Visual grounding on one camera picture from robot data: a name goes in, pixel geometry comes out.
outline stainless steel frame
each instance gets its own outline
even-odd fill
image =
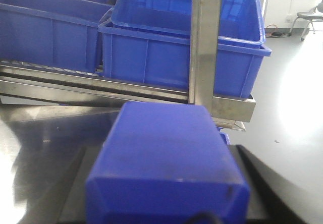
[[[105,79],[70,70],[0,63],[0,94],[79,106],[120,107],[126,101],[193,103],[218,126],[245,130],[255,100],[213,95],[221,0],[193,0],[189,90]]]
[[[189,103],[212,111],[222,0],[193,0]]]

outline cable on floor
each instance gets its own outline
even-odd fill
[[[266,29],[269,29],[269,27],[274,26],[273,32],[266,33],[266,38],[284,38],[284,37],[290,37],[289,35],[286,35],[285,33],[278,32],[278,26],[275,24],[271,24],[266,26]]]

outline chair leg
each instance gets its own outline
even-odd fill
[[[292,25],[291,29],[289,30],[289,33],[288,33],[288,35],[289,35],[289,36],[291,36],[291,35],[292,35],[292,31],[293,31],[294,26],[295,26],[295,23],[296,23],[296,21],[297,21],[298,19],[299,19],[299,17],[297,17],[297,18],[294,20],[293,25]]]
[[[315,34],[315,29],[314,29],[313,21],[311,21],[311,25],[312,25],[312,28],[313,28],[313,34]]]
[[[302,33],[302,35],[301,35],[301,41],[304,41],[305,40],[305,33],[306,33],[306,30],[307,30],[307,28],[308,28],[308,25],[311,23],[311,21],[308,21],[307,22],[307,24],[306,24],[306,26],[305,26],[305,28],[304,28],[304,30],[303,30],[303,33]]]

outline metal shelf rail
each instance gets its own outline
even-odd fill
[[[245,130],[255,100],[213,94],[221,0],[192,0],[188,92],[80,74],[45,66],[1,61],[0,95],[70,105],[121,107],[126,101],[204,105],[219,127]]]

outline black cable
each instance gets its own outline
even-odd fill
[[[183,224],[196,224],[202,220],[207,220],[209,224],[223,224],[222,221],[212,212],[200,212],[189,218]]]
[[[266,36],[266,38],[286,38],[290,37],[289,35],[282,35],[282,36]]]

